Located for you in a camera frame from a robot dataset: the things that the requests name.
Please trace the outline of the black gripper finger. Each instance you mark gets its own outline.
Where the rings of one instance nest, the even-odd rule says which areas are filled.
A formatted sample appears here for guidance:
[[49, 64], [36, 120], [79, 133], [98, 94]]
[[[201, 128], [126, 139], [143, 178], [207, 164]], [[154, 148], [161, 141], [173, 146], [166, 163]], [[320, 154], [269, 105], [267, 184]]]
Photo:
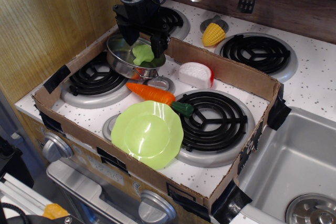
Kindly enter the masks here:
[[140, 37], [141, 26], [129, 22], [117, 22], [117, 25], [128, 45], [132, 46]]
[[168, 33], [154, 34], [150, 37], [151, 48], [155, 58], [159, 58], [167, 50], [170, 40]]

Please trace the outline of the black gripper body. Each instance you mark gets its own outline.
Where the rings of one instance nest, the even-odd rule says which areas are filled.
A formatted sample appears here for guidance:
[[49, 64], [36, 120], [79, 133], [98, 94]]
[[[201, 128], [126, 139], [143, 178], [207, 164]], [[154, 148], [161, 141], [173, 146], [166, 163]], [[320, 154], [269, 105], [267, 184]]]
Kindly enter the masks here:
[[169, 33], [169, 26], [160, 19], [160, 0], [120, 0], [114, 5], [117, 22], [141, 26], [140, 33], [147, 35]]

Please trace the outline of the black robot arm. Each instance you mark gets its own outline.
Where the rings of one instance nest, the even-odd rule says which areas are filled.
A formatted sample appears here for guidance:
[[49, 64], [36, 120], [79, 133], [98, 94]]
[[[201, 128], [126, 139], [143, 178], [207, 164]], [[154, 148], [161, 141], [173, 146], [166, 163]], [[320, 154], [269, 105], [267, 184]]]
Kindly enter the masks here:
[[133, 45], [140, 34], [150, 36], [151, 48], [158, 58], [170, 40], [169, 26], [160, 17], [160, 9], [165, 0], [120, 0], [114, 5], [116, 21], [123, 38]]

